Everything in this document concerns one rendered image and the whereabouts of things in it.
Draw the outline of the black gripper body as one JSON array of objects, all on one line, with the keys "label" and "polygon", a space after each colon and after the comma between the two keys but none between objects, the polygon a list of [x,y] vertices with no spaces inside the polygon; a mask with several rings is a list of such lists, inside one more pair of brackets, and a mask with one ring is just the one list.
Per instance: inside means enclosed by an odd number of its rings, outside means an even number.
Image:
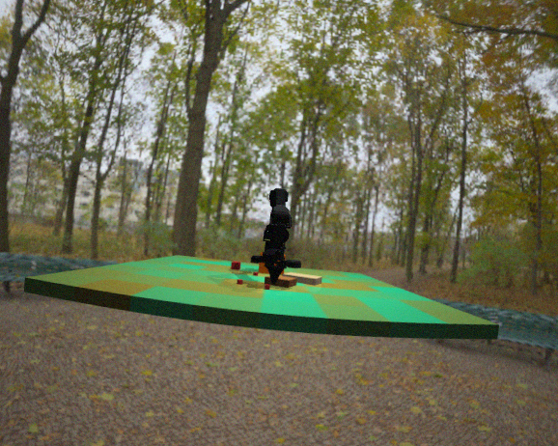
[{"label": "black gripper body", "polygon": [[271,242],[270,245],[273,245],[273,248],[277,248],[278,246],[281,246],[282,251],[283,251],[283,260],[280,260],[280,262],[277,262],[277,261],[279,261],[279,260],[277,260],[276,263],[271,264],[271,263],[264,263],[263,256],[252,256],[250,263],[254,263],[254,264],[263,263],[263,264],[268,265],[268,266],[277,265],[277,267],[286,267],[287,266],[289,268],[301,268],[301,261],[297,261],[297,260],[286,260],[285,261],[285,258],[284,258],[284,252],[285,252],[285,249],[286,249],[285,244],[272,243]]}]

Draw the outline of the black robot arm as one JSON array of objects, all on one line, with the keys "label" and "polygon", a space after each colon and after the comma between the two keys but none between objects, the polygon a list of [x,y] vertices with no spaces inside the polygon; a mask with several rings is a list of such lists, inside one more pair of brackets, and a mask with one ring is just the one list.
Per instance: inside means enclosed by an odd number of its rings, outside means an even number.
[{"label": "black robot arm", "polygon": [[269,224],[266,226],[264,232],[264,263],[274,264],[277,260],[283,260],[283,251],[281,246],[273,248],[273,245],[270,245],[270,243],[272,242],[285,244],[285,242],[289,238],[289,232],[287,229],[290,229],[293,223],[291,215],[289,213],[289,209],[286,208],[288,196],[289,192],[287,192],[287,190],[284,188],[275,188],[273,190],[270,190],[269,192],[269,200],[272,211],[270,213]]}]

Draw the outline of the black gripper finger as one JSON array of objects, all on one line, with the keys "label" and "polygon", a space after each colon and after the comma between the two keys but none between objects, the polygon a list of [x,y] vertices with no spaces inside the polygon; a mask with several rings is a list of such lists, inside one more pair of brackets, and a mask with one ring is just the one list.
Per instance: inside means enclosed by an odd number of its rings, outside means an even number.
[{"label": "black gripper finger", "polygon": [[280,274],[286,267],[274,267],[274,277],[273,277],[273,284],[276,283],[277,279],[279,278]]},{"label": "black gripper finger", "polygon": [[274,266],[264,265],[264,267],[266,267],[267,270],[268,270],[268,272],[269,272],[269,276],[270,276],[270,279],[271,279],[271,283],[272,283],[272,284],[273,284],[274,267],[275,267],[275,266],[277,266],[277,265],[274,265]]}]

